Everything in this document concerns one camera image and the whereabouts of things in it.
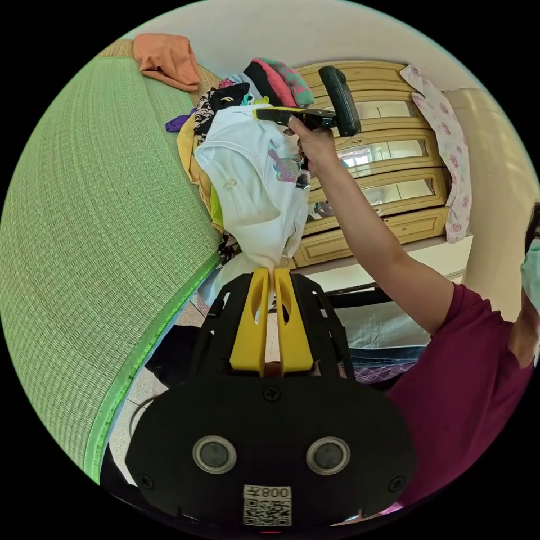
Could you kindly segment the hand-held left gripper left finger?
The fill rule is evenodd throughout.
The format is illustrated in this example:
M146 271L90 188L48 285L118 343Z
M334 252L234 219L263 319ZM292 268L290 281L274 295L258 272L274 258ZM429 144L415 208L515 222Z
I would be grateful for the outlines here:
M229 359L238 372L264 376L268 322L268 269L258 268L250 276L235 343Z

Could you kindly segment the person's right hand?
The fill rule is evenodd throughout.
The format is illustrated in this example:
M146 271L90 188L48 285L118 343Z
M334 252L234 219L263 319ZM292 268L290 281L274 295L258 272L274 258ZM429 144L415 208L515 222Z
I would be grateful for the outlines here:
M320 181L344 171L332 131L325 128L310 130L299 118L291 116L286 133L297 136L299 150L307 158L311 174Z

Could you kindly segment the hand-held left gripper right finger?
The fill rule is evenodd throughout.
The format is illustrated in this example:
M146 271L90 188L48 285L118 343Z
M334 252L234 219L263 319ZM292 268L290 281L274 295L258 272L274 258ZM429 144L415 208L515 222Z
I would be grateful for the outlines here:
M282 376L307 373L313 356L289 269L274 270L274 285Z

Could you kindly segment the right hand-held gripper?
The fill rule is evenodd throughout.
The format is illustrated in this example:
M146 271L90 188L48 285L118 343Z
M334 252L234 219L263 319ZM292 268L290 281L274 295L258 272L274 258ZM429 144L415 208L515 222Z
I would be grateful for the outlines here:
M299 109L293 107L259 107L253 116L260 121L288 124L292 116L298 118L308 129L335 129L338 126L336 114L329 110Z

